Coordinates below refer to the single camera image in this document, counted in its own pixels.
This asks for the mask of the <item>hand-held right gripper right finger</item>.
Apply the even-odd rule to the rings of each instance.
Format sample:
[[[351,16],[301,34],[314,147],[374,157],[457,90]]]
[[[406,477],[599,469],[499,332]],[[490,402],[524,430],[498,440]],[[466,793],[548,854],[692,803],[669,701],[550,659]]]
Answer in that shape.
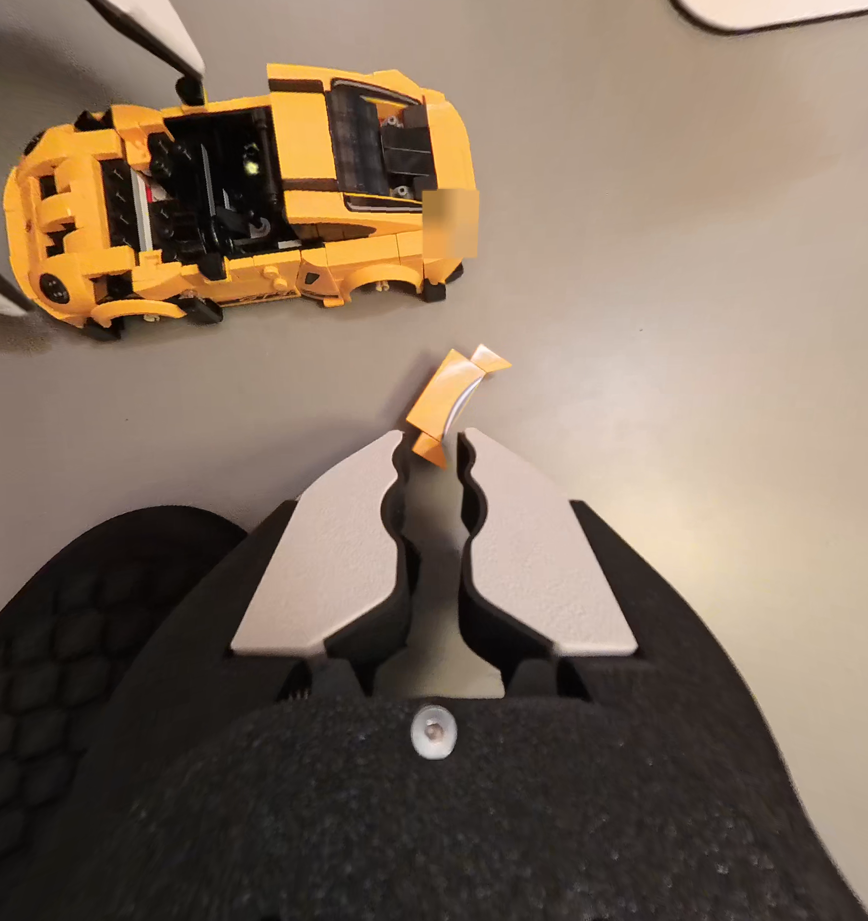
[[[634,656],[634,633],[556,483],[479,429],[458,436],[457,470],[466,645],[503,681],[525,661]]]

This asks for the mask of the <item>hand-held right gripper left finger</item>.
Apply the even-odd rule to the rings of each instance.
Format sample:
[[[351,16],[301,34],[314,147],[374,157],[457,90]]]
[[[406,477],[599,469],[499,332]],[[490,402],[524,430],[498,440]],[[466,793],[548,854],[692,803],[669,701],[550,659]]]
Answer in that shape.
[[[373,687],[405,647],[404,437],[385,432],[296,499],[231,641],[234,657],[345,661]]]

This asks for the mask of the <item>yellow lego car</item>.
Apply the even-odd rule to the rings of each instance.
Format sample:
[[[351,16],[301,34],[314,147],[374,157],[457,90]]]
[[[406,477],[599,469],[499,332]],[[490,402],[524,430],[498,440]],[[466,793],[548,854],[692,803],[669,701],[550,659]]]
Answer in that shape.
[[[28,144],[3,196],[22,293],[97,341],[130,318],[222,321],[226,307],[341,307],[391,283],[440,302],[469,245],[426,218],[478,198],[469,137],[442,93],[390,70],[269,64],[267,93],[83,111]]]

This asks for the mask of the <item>orange curved lego piece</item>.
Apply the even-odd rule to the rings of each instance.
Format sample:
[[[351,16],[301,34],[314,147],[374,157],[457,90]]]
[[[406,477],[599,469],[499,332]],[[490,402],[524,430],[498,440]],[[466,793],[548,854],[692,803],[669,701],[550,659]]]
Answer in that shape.
[[[471,357],[451,349],[411,406],[405,421],[417,430],[412,451],[429,463],[448,466],[444,440],[482,381],[512,364],[479,344]]]

